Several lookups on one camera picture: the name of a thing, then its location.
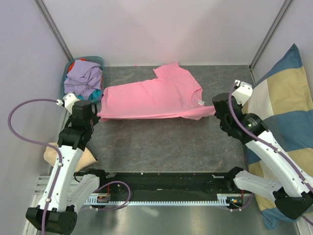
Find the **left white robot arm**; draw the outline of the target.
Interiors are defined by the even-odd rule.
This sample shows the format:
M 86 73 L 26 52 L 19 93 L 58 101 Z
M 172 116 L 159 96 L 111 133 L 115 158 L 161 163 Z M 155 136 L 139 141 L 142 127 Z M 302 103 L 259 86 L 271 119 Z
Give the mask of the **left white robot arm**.
M 72 114 L 59 133 L 57 159 L 46 189 L 37 206 L 28 208 L 25 215 L 43 234 L 71 234 L 84 202 L 94 191 L 103 192 L 107 188 L 105 178 L 87 174 L 73 191 L 70 190 L 75 169 L 99 119 L 95 103 L 74 102 Z

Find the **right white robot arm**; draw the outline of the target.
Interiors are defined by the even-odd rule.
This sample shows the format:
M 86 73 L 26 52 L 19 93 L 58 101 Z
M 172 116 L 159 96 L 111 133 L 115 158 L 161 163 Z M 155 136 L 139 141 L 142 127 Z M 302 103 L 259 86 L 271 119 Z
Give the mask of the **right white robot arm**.
M 234 176 L 224 180 L 225 189 L 247 190 L 271 200 L 291 220 L 303 216 L 313 205 L 313 178 L 283 150 L 256 114 L 242 112 L 234 96 L 222 93 L 212 101 L 221 129 L 255 153 L 277 178 L 268 180 L 235 167 Z

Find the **pink t shirt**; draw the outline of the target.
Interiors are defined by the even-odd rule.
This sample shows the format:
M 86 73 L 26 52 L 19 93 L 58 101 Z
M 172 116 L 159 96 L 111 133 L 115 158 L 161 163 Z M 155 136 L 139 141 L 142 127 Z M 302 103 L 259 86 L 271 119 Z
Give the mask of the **pink t shirt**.
M 178 63 L 154 69 L 156 77 L 105 88 L 99 116 L 108 119 L 187 118 L 213 116 L 215 108 L 205 106 L 202 87 Z

